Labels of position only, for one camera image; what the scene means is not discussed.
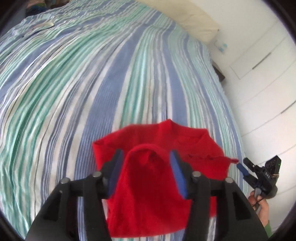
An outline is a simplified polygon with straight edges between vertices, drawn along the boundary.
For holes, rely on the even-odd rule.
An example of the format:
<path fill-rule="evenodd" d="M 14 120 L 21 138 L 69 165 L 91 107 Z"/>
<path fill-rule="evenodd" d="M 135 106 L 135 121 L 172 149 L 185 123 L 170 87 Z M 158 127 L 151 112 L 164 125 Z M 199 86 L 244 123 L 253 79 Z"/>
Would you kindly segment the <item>green sleeve forearm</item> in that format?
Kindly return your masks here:
<path fill-rule="evenodd" d="M 273 232 L 272 232 L 269 221 L 268 221 L 267 225 L 264 227 L 264 230 L 266 231 L 268 238 L 270 238 L 272 236 Z"/>

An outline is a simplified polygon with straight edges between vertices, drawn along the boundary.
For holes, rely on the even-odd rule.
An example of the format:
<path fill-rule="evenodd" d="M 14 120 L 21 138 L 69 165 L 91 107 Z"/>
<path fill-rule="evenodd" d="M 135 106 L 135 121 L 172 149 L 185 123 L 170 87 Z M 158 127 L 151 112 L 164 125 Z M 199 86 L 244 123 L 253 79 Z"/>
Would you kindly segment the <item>person's right hand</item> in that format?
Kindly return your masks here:
<path fill-rule="evenodd" d="M 255 197 L 255 192 L 252 191 L 250 196 L 248 197 L 249 203 L 252 205 L 253 209 L 255 209 L 255 205 L 259 205 L 258 209 L 258 217 L 264 227 L 266 227 L 269 223 L 269 204 L 266 199 L 263 199 L 260 195 Z"/>

